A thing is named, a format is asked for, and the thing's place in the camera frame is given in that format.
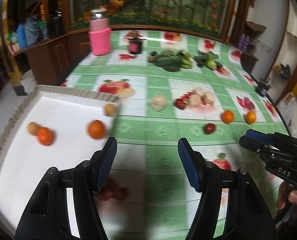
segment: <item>screw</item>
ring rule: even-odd
[[[83,166],[83,167],[88,167],[88,166],[90,166],[90,164],[91,164],[90,161],[83,161],[83,162],[82,162],[82,166]]]
[[[212,168],[212,167],[214,167],[214,163],[210,162],[210,161],[207,161],[207,162],[205,162],[205,166],[209,167],[209,168]]]
[[[51,167],[47,170],[48,174],[53,174],[57,171],[57,169],[55,167]]]
[[[247,174],[247,170],[246,170],[245,168],[241,168],[241,169],[240,169],[240,172],[241,172],[243,175]]]

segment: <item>blue gripper pad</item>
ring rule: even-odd
[[[177,152],[191,187],[193,187],[195,191],[199,191],[199,172],[192,160],[192,155],[195,155],[195,153],[186,138],[179,139]]]
[[[265,133],[261,133],[261,132],[249,129],[249,130],[247,130],[245,135],[247,137],[257,140],[258,142],[261,142],[263,144],[274,145],[274,141],[272,140],[271,136],[269,136]]]
[[[115,155],[117,152],[117,141],[110,137],[104,145],[99,157],[93,167],[97,169],[97,182],[95,186],[100,190],[107,181],[108,174],[111,170]]]

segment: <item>orange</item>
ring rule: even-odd
[[[254,111],[249,111],[245,116],[245,122],[252,124],[256,121],[256,113]]]
[[[225,123],[230,123],[234,120],[234,114],[230,110],[226,110],[222,114],[221,119]]]
[[[93,139],[101,139],[105,135],[105,127],[100,120],[93,120],[89,124],[87,131]]]
[[[43,145],[51,145],[54,141],[54,133],[47,127],[41,127],[36,133],[37,140]]]

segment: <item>trash bin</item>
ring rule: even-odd
[[[24,91],[29,95],[32,93],[34,88],[37,86],[37,82],[35,76],[33,74],[33,70],[29,70],[23,74],[21,77],[21,84],[24,88]]]

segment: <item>human hand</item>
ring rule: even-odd
[[[297,190],[292,190],[290,192],[290,187],[286,181],[282,182],[279,187],[278,200],[276,201],[276,208],[283,209],[286,200],[289,200],[290,203],[297,205]]]

